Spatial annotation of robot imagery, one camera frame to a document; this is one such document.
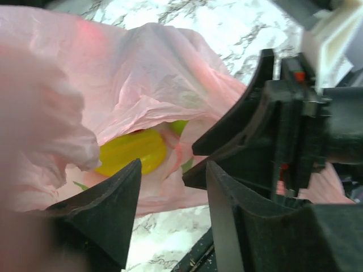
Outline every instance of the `marble countertop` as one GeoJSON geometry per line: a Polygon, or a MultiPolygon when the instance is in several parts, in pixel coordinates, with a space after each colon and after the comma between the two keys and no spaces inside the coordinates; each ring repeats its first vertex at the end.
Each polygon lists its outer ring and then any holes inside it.
{"type": "MultiPolygon", "coordinates": [[[[279,58],[292,56],[302,32],[268,0],[59,0],[48,9],[126,29],[149,22],[193,29],[245,84],[260,50],[274,48],[279,58]]],[[[334,85],[351,67],[342,57],[326,84],[334,85]]],[[[137,219],[126,271],[171,271],[209,227],[208,206],[137,219]]]]}

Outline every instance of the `yellow bell pepper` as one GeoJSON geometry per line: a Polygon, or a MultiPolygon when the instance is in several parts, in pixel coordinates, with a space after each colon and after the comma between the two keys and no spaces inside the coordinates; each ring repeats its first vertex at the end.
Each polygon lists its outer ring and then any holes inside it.
{"type": "Polygon", "coordinates": [[[102,166],[97,173],[112,176],[135,159],[140,159],[142,174],[155,170],[164,161],[167,147],[160,134],[153,129],[136,131],[117,137],[100,147],[102,166]]]}

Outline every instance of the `lime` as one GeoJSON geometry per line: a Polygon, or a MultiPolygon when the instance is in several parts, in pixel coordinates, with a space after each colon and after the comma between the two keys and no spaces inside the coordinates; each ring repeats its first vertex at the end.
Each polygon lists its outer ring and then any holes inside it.
{"type": "Polygon", "coordinates": [[[185,120],[177,120],[170,123],[170,128],[177,134],[181,135],[188,121],[185,120]]]}

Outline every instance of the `red component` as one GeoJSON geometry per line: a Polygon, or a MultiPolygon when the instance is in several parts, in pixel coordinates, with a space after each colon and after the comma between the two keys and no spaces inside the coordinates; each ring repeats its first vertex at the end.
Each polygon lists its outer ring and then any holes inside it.
{"type": "Polygon", "coordinates": [[[305,72],[294,72],[297,82],[303,82],[305,80],[305,72]]]}

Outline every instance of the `white plastic part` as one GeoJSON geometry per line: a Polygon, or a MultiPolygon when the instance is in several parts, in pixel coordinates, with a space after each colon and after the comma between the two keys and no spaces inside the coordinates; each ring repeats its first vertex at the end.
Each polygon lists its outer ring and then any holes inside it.
{"type": "Polygon", "coordinates": [[[354,38],[363,19],[363,0],[345,0],[342,7],[302,36],[301,52],[315,71],[317,93],[354,38]]]}

